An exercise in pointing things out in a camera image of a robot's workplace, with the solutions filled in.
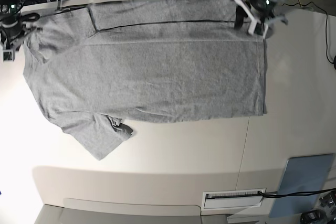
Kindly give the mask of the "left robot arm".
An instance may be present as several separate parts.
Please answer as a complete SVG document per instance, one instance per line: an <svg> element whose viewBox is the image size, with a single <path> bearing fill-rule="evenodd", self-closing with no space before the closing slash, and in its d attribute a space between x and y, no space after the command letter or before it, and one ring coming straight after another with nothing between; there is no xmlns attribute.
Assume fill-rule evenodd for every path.
<svg viewBox="0 0 336 224"><path fill-rule="evenodd" d="M276 15L274 8L283 0L233 0L236 3L234 29L242 28L246 18L249 18L247 34L260 35L266 38L268 29L276 22L288 24L284 14Z"/></svg>

